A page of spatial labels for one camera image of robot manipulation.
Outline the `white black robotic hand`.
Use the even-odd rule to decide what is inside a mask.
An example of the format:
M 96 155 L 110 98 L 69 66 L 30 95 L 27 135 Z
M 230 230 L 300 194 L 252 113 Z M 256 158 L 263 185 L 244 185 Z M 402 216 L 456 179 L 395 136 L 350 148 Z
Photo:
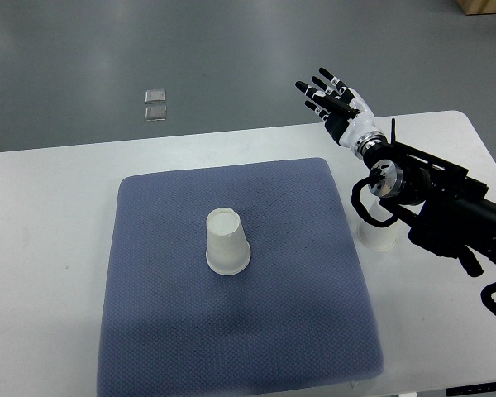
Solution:
M 310 84 L 298 81 L 295 87 L 306 97 L 305 106 L 323 121 L 333 141 L 351 149 L 355 156 L 361 158 L 368 148 L 386 141 L 365 100 L 328 70 L 320 68 Z

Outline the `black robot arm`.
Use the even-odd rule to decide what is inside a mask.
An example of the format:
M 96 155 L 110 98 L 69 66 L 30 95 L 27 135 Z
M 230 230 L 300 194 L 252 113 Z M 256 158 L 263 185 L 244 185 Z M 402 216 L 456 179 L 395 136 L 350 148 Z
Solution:
M 370 133 L 358 153 L 370 173 L 353 187 L 351 204 L 363 221 L 380 228 L 406 223 L 412 244 L 459 260 L 472 277 L 483 273 L 476 254 L 496 265 L 496 203 L 485 198 L 486 184 L 394 136 Z

